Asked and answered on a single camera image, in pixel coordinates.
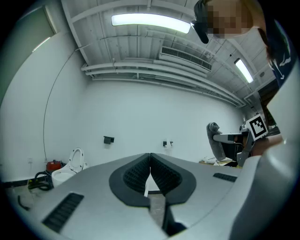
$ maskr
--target toilet lid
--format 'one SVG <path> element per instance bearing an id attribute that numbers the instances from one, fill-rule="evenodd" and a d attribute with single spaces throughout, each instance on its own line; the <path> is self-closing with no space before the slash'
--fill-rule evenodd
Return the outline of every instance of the toilet lid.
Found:
<path id="1" fill-rule="evenodd" d="M 84 155 L 81 148 L 75 148 L 69 158 L 69 167 L 74 172 L 80 172 L 83 169 Z"/>

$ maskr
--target cap brim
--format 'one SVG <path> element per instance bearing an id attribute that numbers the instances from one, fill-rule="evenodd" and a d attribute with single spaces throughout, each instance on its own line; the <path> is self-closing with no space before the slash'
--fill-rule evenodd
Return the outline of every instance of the cap brim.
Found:
<path id="1" fill-rule="evenodd" d="M 207 27 L 205 27 L 205 25 L 202 24 L 201 22 L 196 22 L 196 21 L 192 21 L 191 26 L 196 31 L 196 33 L 198 34 L 201 41 L 204 44 L 207 44 L 208 41 L 209 41 L 208 37 L 207 37 Z"/>

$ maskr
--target white toilet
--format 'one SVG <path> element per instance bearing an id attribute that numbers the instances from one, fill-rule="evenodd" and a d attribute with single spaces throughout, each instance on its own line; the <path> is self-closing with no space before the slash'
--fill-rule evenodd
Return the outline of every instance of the white toilet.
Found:
<path id="1" fill-rule="evenodd" d="M 84 161 L 84 154 L 81 148 L 75 148 L 69 157 L 67 165 L 54 171 L 51 174 L 54 187 L 73 177 L 76 173 L 88 168 L 87 162 Z"/>

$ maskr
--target black cap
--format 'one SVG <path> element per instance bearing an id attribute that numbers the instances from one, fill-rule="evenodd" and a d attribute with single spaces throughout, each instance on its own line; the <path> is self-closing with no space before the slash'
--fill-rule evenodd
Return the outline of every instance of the black cap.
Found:
<path id="1" fill-rule="evenodd" d="M 194 6 L 195 21 L 191 22 L 192 28 L 196 31 L 204 44 L 208 43 L 207 37 L 207 8 L 205 0 L 199 0 Z"/>

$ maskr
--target toilet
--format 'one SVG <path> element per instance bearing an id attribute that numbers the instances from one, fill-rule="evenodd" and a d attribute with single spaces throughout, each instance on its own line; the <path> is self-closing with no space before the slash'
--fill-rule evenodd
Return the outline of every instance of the toilet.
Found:
<path id="1" fill-rule="evenodd" d="M 59 184 L 88 167 L 87 162 L 84 161 L 83 150 L 81 148 L 75 148 L 70 154 L 67 165 L 51 174 L 53 186 L 57 187 Z"/>

